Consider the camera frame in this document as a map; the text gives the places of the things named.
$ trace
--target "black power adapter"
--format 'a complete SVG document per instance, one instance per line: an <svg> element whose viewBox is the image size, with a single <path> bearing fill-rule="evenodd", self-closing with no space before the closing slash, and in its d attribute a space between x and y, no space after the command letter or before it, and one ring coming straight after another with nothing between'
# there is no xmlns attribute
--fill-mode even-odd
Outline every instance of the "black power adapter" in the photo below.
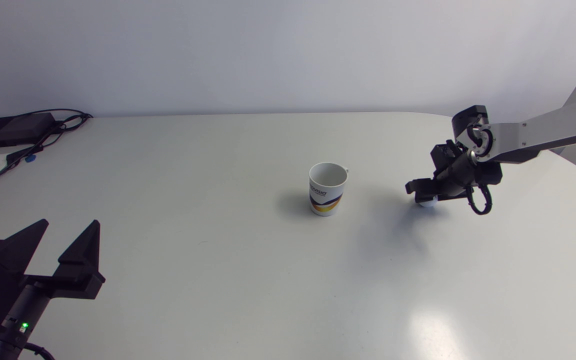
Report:
<svg viewBox="0 0 576 360"><path fill-rule="evenodd" d="M56 123L50 112L0 117L0 148L37 144Z"/></svg>

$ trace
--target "mug rim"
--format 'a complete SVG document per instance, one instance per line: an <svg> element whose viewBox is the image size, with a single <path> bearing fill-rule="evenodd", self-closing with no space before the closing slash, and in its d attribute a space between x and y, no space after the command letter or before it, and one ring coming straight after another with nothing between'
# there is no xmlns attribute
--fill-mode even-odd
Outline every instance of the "mug rim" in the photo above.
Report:
<svg viewBox="0 0 576 360"><path fill-rule="evenodd" d="M313 169L315 169L315 167L320 166L322 164L330 164L333 166L338 166L341 169L343 169L343 172L345 173L345 178L343 179L343 182L341 182L340 184L334 185L334 186L328 186L328 185L322 185L320 183L318 183L317 181L315 181L313 179ZM329 189L334 189L334 188L338 188L343 186L344 184L346 184L346 182L348 181L348 169L345 166L342 166L336 162L330 162L330 161L322 161L322 162L317 162L316 164L314 164L313 166L310 167L310 170L308 171L308 177L310 178L310 181L313 182L314 184L316 184L317 186L323 187L323 188L329 188Z"/></svg>

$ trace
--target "white mug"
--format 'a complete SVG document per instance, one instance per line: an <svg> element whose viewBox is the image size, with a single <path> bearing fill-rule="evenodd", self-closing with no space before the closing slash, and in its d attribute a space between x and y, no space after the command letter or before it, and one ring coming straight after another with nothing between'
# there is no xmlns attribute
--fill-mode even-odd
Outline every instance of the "white mug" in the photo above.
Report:
<svg viewBox="0 0 576 360"><path fill-rule="evenodd" d="M344 194L348 169L333 162L320 162L310 168L310 209L322 217L334 215Z"/></svg>

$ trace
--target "white table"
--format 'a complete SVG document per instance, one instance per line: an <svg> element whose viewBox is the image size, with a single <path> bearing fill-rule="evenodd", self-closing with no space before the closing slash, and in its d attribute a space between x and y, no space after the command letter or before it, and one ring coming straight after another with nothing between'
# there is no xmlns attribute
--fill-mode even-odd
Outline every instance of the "white table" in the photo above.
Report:
<svg viewBox="0 0 576 360"><path fill-rule="evenodd" d="M99 296L51 301L30 341L58 360L576 359L576 166L504 165L486 216L418 207L404 184L451 134L411 112L93 119L0 178L0 239L50 221L29 273L102 226ZM322 161L350 168L330 218L307 205Z"/></svg>

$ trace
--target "black cable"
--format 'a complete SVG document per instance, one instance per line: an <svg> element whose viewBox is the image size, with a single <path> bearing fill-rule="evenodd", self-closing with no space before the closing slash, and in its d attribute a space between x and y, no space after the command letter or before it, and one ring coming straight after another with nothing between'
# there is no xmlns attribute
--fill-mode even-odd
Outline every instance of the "black cable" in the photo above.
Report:
<svg viewBox="0 0 576 360"><path fill-rule="evenodd" d="M42 358L44 358L45 360L55 360L53 355L51 353L49 353L48 350L46 350L45 348L42 348L39 345L32 344L30 342L26 342L25 346L23 348L26 350L34 351L34 355L39 355Z"/></svg>
<svg viewBox="0 0 576 360"><path fill-rule="evenodd" d="M48 146L51 146L54 143L56 143L59 140L59 138L64 134L64 132L72 132L73 130L77 130L84 123L86 123L87 120L89 120L93 117L91 114L88 114L86 112L76 110L76 109L67 109L67 108L44 109L44 110L26 112L25 114L19 114L19 115L12 116L12 117L22 117L22 116L29 116L32 114L39 114L39 113L44 113L44 112L56 112L56 111L76 112L77 114L70 116L63 121L57 121L56 126L54 126L52 129L50 129L46 133L46 135L44 135L44 137L42 137L39 141L37 141L37 143L34 144L34 146L31 146L30 148L28 148L28 150L26 152L19 155L18 158L10 161L6 167L4 167L2 170L0 170L0 176L7 173L7 171L10 171L11 169L15 168L23 158L34 154L36 152L37 148L44 146L43 145L44 142L51 135L58 134L59 136L57 136L57 138L54 141L50 142L48 144ZM77 123L76 125L70 126L70 127L66 126L66 123L73 121L77 118L80 119L79 123Z"/></svg>
<svg viewBox="0 0 576 360"><path fill-rule="evenodd" d="M66 126L63 125L62 128L61 128L61 132L59 132L59 135L57 135L57 137L56 137L53 141L45 144L45 145L43 146L43 148L44 148L44 149L45 149L45 148L48 148L48 146L52 146L52 145L55 144L57 141L59 141L59 139L62 137L62 135L66 134L66 132L64 131L65 128L66 128Z"/></svg>
<svg viewBox="0 0 576 360"><path fill-rule="evenodd" d="M486 155L488 155L490 153L490 150L492 149L492 142L493 142L491 130L483 129L481 132L487 134L488 142L486 144L486 150L484 150L484 152L482 152L481 155L478 155L478 157L480 157L480 158L485 157Z"/></svg>
<svg viewBox="0 0 576 360"><path fill-rule="evenodd" d="M488 189L488 185L484 184L484 185L479 185L478 187L481 190L481 193L484 195L484 198L486 199L486 207L484 207L483 210L479 210L479 208L477 208L477 205L475 204L475 200L473 199L473 187L472 186L466 187L466 197L468 198L468 205L470 205L470 208L473 210L473 212L475 212L475 214L486 215L490 212L490 210L492 210L492 195L490 194L490 191Z"/></svg>
<svg viewBox="0 0 576 360"><path fill-rule="evenodd" d="M28 148L28 150L27 150L25 153L23 153L23 154L20 155L18 158L16 158L15 160L11 161L6 167L4 167L3 169L1 169L1 170L0 170L0 176L2 176L3 174L6 174L7 171L9 171L10 169L13 169L14 167L16 167L23 158L28 157L29 155L31 155L32 153L34 153L34 150L35 150L36 148L38 148L39 146L41 146L41 145L46 141L46 139L48 139L48 137L50 137L50 136L53 134L54 130L56 130L56 129L59 128L60 126L61 126L61 124L58 125L57 127L52 128L52 129L51 129L50 131L48 131L48 133L46 133L46 135L44 135L36 144L34 144L34 146L31 146L30 148Z"/></svg>

